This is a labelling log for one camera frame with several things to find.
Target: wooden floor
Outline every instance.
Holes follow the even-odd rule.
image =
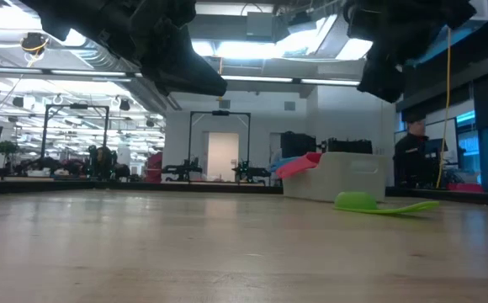
[[[488,206],[394,217],[267,195],[4,195],[1,302],[488,302]]]

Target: metal frame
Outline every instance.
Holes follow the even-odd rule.
[[[58,108],[58,110],[50,115],[50,109]],[[43,159],[45,157],[45,138],[48,134],[48,121],[53,118],[61,109],[69,108],[69,109],[105,109],[106,116],[104,120],[104,128],[103,128],[103,147],[106,147],[106,143],[108,141],[108,126],[109,126],[109,106],[102,106],[102,105],[86,105],[86,104],[67,104],[67,105],[56,105],[56,104],[47,104],[45,106],[45,115],[44,115],[44,130],[42,132],[42,147],[40,151],[40,158]]]
[[[191,161],[191,156],[192,156],[192,118],[194,117],[195,114],[212,114],[213,116],[216,116],[215,113],[219,111],[191,111],[190,112],[190,121],[189,121],[189,128],[188,128],[188,162]],[[234,112],[227,112],[227,115],[245,115],[247,116],[247,162],[250,162],[250,130],[252,129],[252,114],[250,113],[234,113]]]

